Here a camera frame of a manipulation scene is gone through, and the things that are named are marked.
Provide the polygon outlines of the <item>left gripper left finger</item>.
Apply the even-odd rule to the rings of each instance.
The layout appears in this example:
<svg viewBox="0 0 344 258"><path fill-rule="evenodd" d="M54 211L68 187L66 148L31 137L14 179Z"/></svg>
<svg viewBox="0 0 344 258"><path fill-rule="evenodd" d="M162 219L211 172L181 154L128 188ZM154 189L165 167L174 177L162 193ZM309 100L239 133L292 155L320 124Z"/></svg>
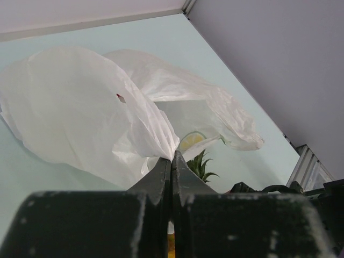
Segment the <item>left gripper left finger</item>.
<svg viewBox="0 0 344 258"><path fill-rule="evenodd" d="M166 257L171 162L126 191L42 191L19 207L1 257Z"/></svg>

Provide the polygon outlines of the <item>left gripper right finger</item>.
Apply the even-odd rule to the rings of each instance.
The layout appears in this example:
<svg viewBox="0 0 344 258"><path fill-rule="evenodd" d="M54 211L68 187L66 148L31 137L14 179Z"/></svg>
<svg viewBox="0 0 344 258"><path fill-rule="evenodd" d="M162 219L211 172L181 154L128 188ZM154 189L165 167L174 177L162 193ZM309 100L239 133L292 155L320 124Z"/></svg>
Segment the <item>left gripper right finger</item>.
<svg viewBox="0 0 344 258"><path fill-rule="evenodd" d="M171 167L177 257L335 257L303 195L219 194L175 153Z"/></svg>

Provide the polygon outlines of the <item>white plastic bag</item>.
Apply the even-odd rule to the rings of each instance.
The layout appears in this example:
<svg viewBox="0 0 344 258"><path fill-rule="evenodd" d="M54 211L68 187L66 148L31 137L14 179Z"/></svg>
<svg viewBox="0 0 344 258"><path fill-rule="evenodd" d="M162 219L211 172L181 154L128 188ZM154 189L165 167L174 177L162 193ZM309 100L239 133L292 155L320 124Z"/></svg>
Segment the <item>white plastic bag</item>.
<svg viewBox="0 0 344 258"><path fill-rule="evenodd" d="M56 47L1 71L1 116L41 159L122 188L162 157L192 160L217 141L263 146L253 118L225 89L151 54Z"/></svg>

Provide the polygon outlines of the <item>fake pineapple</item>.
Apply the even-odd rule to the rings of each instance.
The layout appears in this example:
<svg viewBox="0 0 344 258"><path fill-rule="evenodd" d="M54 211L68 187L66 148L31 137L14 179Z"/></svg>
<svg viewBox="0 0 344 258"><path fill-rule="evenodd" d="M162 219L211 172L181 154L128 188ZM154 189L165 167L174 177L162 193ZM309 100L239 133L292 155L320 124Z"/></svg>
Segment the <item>fake pineapple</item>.
<svg viewBox="0 0 344 258"><path fill-rule="evenodd" d="M209 161L212 161L212 159L204 159L205 155L207 154L205 152L206 150L203 150L200 154L195 156L192 160L187 162L187 165L189 169L198 176L204 183L209 182L210 176L216 176L219 177L216 173L213 172L207 172L206 166Z"/></svg>

